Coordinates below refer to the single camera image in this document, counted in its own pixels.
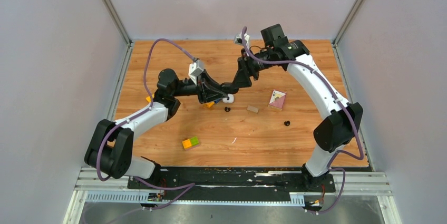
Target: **gray wall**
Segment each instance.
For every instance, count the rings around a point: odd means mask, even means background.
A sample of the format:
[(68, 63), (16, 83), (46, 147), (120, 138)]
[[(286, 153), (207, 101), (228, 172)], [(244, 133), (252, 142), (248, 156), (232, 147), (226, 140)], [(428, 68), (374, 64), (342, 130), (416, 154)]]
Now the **gray wall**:
[(0, 223), (61, 223), (125, 45), (101, 0), (0, 5)]
[(355, 0), (112, 0), (136, 39), (253, 37), (281, 23), (292, 38), (333, 38)]
[(447, 0), (366, 0), (340, 45), (405, 224), (445, 223)]

